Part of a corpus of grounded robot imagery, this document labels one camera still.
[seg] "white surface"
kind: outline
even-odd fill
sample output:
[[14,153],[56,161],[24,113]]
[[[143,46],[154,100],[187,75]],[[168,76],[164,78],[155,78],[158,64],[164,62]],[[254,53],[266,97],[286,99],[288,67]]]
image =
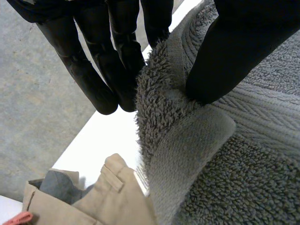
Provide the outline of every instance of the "white surface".
[[0,195],[0,224],[3,224],[22,211],[22,203]]
[[[173,14],[170,31],[200,2],[185,0]],[[143,51],[145,59],[150,50],[147,46]],[[114,153],[119,153],[127,165],[135,169],[139,164],[135,115],[135,112],[127,113],[121,108],[109,116],[95,112],[53,168],[79,171],[80,177],[86,179],[85,187],[96,182],[105,159]]]

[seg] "gray towel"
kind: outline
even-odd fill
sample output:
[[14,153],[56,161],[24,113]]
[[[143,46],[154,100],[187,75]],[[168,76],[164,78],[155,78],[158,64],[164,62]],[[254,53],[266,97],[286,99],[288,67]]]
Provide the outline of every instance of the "gray towel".
[[158,222],[300,223],[300,33],[200,107],[184,84],[216,16],[211,0],[193,9],[138,79],[139,143]]

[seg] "black glove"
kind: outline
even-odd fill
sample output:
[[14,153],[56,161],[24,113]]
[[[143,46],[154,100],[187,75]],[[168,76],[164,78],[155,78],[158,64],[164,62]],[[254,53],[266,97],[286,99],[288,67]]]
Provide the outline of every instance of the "black glove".
[[[27,21],[37,23],[76,83],[101,114],[135,110],[136,77],[145,65],[136,41],[139,0],[8,0]],[[168,37],[173,0],[151,7],[145,0],[145,27],[151,46]],[[153,17],[156,8],[161,14]],[[77,22],[107,85],[88,61],[78,39]],[[110,21],[116,50],[111,42]]]

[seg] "khaki pants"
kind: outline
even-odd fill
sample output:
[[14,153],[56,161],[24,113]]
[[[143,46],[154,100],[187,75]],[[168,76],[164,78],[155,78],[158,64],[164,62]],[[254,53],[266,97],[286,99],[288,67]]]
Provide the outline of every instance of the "khaki pants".
[[[66,172],[74,184],[77,176]],[[106,159],[93,189],[69,205],[39,191],[42,180],[26,183],[23,210],[34,217],[32,225],[155,225],[151,200],[145,198],[134,170],[114,154]]]

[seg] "gray floor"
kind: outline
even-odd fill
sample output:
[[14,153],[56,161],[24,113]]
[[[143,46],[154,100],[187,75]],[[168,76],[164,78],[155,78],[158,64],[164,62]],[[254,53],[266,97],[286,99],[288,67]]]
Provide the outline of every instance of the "gray floor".
[[[21,201],[24,182],[43,177],[95,109],[36,25],[6,1],[0,11],[0,195]],[[142,13],[137,37],[144,49]]]

